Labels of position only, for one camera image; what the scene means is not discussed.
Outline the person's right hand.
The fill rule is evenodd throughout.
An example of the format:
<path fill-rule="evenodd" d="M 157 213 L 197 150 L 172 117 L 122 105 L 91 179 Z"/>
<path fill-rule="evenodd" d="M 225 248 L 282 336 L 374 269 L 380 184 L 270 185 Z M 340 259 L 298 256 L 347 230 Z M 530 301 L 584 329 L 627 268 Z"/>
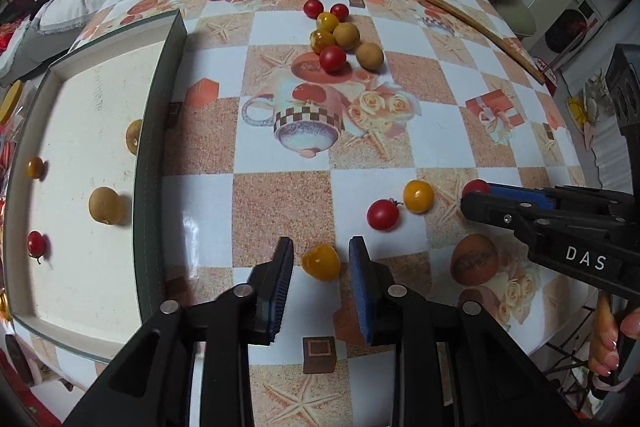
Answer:
<path fill-rule="evenodd" d="M 622 319 L 616 319 L 612 311 L 612 296 L 606 291 L 599 291 L 593 314 L 588 369 L 593 373 L 593 387 L 600 393 L 613 389 L 608 378 L 620 368 L 618 345 L 622 340 L 639 341 L 639 308 L 632 309 Z"/>

